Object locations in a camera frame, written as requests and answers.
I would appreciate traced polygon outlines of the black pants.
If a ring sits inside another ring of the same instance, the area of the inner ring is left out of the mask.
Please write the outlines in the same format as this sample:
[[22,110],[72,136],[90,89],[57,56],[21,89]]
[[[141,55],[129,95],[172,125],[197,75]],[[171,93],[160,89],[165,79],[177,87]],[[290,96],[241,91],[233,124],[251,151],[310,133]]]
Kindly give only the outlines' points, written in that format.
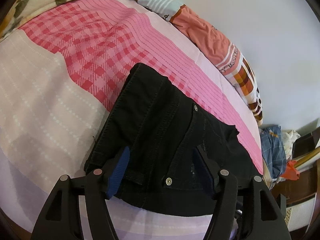
[[258,174],[239,130],[211,115],[166,76],[137,63],[97,138],[84,171],[102,168],[125,148],[129,163],[116,197],[172,216],[213,213],[216,201],[204,190],[192,160],[201,146],[207,157],[238,178]]

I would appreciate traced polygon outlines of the wooden shelf furniture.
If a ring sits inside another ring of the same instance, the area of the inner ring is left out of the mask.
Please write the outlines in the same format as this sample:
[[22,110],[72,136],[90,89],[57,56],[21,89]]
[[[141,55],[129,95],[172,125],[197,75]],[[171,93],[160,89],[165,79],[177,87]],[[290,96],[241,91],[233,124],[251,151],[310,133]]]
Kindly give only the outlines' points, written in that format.
[[290,159],[297,161],[299,179],[279,177],[271,190],[275,198],[286,202],[284,219],[292,239],[301,239],[319,227],[319,124],[299,134]]

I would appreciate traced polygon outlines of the orange plastic bag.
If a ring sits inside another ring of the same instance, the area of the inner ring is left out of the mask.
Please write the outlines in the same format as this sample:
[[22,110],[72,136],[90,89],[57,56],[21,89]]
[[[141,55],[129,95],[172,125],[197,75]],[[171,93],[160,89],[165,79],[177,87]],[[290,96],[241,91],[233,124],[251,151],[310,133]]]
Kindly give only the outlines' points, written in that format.
[[292,180],[292,181],[298,180],[300,176],[300,172],[295,168],[296,163],[297,161],[295,160],[289,160],[287,162],[285,172],[280,177],[284,179]]

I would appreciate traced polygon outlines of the blue plaid cloth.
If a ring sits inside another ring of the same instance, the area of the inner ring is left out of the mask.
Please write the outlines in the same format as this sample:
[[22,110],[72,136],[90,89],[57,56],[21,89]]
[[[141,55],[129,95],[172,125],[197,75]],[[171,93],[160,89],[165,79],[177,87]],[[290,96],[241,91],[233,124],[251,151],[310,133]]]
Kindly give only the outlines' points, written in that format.
[[286,170],[287,160],[281,136],[281,127],[269,126],[260,130],[263,159],[272,179],[277,179]]

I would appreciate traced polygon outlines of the white patterned cloth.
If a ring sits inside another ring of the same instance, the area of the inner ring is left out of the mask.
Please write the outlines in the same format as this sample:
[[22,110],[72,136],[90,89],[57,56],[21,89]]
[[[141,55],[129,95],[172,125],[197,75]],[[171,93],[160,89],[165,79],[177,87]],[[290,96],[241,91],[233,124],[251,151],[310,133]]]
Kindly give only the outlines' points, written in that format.
[[282,131],[281,137],[282,137],[286,159],[290,160],[292,159],[293,144],[297,139],[300,138],[300,134],[295,130]]

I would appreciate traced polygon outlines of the pink checkered bed sheet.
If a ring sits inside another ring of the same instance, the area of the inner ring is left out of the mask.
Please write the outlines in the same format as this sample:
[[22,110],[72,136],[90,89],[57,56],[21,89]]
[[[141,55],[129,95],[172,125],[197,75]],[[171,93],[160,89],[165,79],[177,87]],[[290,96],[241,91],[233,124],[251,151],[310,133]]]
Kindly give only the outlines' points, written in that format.
[[101,125],[139,62],[235,125],[263,171],[252,112],[188,38],[134,0],[75,0],[1,42],[1,209],[14,223],[32,231],[59,177],[83,175]]

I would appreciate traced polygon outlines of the orange plaid pillow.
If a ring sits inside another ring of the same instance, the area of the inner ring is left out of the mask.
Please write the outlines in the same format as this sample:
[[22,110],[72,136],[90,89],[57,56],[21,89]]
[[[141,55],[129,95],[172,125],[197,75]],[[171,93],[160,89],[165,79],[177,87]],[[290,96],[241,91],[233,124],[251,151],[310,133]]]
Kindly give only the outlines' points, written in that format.
[[189,38],[235,88],[257,124],[263,124],[263,108],[254,72],[233,42],[180,0],[135,1]]

